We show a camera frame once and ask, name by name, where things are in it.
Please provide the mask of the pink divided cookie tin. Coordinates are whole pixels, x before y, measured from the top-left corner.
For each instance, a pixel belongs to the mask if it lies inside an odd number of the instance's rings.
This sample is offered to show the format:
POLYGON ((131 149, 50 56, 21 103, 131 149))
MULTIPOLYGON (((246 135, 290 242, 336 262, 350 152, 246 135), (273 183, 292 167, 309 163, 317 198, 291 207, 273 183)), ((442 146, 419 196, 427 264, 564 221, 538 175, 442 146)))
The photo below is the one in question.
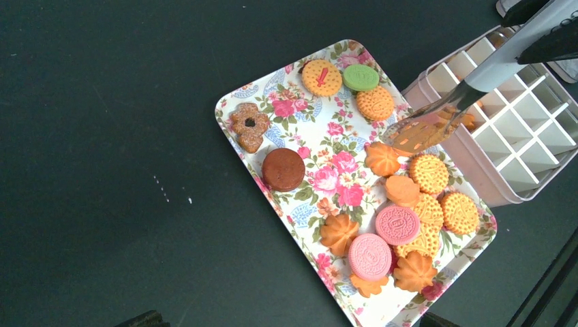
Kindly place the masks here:
POLYGON ((459 128, 431 149, 453 162, 490 207, 532 200, 577 157, 577 102, 542 63, 531 64, 468 111, 459 128))

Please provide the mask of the metal tongs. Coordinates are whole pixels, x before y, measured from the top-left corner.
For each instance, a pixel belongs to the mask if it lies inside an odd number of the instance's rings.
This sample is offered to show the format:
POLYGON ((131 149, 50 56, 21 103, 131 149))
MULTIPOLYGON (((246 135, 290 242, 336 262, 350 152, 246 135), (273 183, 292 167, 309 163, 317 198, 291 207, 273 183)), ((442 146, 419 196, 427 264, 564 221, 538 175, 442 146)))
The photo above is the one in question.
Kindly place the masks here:
POLYGON ((547 4, 446 95, 391 125, 382 136, 383 143, 414 154, 450 137, 470 106, 528 65, 518 64, 517 57, 571 7, 569 0, 557 1, 559 5, 547 4))

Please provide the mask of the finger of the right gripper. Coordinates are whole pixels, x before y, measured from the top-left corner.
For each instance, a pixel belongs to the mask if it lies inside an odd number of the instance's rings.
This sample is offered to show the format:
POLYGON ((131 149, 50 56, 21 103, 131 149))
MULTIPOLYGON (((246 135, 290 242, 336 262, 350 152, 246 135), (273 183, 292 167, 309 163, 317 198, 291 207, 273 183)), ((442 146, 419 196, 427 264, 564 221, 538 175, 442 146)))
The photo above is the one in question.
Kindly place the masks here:
POLYGON ((500 24, 502 27, 523 25, 548 2, 548 0, 521 0, 506 11, 500 24))
POLYGON ((518 64, 544 63, 577 58, 577 17, 565 19, 518 57, 518 64))

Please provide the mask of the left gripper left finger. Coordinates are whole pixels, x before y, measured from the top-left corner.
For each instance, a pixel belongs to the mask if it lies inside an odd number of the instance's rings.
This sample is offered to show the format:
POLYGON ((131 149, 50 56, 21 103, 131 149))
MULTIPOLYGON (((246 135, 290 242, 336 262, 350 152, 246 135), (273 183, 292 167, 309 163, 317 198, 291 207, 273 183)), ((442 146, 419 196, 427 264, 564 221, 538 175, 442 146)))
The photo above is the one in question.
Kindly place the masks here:
POLYGON ((163 320, 162 314, 156 310, 150 310, 132 319, 126 320, 115 327, 171 327, 169 322, 163 320))

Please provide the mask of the floral cookie tray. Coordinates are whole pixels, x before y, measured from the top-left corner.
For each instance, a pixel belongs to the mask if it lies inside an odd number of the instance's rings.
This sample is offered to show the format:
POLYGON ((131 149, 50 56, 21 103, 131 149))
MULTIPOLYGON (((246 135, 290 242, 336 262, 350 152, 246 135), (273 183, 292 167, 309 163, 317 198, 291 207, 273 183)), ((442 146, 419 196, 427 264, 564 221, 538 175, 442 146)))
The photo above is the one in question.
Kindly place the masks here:
POLYGON ((452 156, 440 146, 429 148, 427 152, 448 169, 444 192, 471 198, 479 225, 465 235, 447 229, 429 233, 430 244, 437 249, 433 267, 438 273, 422 294, 401 290, 389 282, 379 294, 361 296, 350 280, 346 257, 334 255, 322 245, 321 228, 328 216, 343 213, 359 225, 360 233, 374 231, 376 213, 387 205, 387 197, 382 179, 365 166, 365 147, 407 115, 409 105, 381 73, 380 84, 392 95, 395 110, 385 121, 368 121, 357 110, 356 96, 347 87, 331 97, 310 93, 301 78, 306 63, 307 58, 302 58, 223 96, 215 108, 216 121, 352 325, 411 326, 493 240, 495 218, 452 156), (245 103, 255 105, 269 122, 263 143, 254 154, 241 148, 232 130, 231 114, 245 103), (297 152, 305 165, 301 184, 287 192, 270 189, 261 173, 266 155, 281 148, 297 152))

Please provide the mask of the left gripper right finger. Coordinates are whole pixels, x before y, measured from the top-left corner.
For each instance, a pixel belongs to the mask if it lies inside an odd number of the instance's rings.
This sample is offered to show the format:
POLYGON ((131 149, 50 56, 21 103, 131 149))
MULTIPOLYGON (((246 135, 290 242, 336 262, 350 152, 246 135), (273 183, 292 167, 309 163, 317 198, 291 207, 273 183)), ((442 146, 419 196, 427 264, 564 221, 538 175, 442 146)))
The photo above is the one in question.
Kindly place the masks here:
POLYGON ((424 314, 419 322, 419 327, 461 327, 459 324, 453 323, 434 313, 424 314))

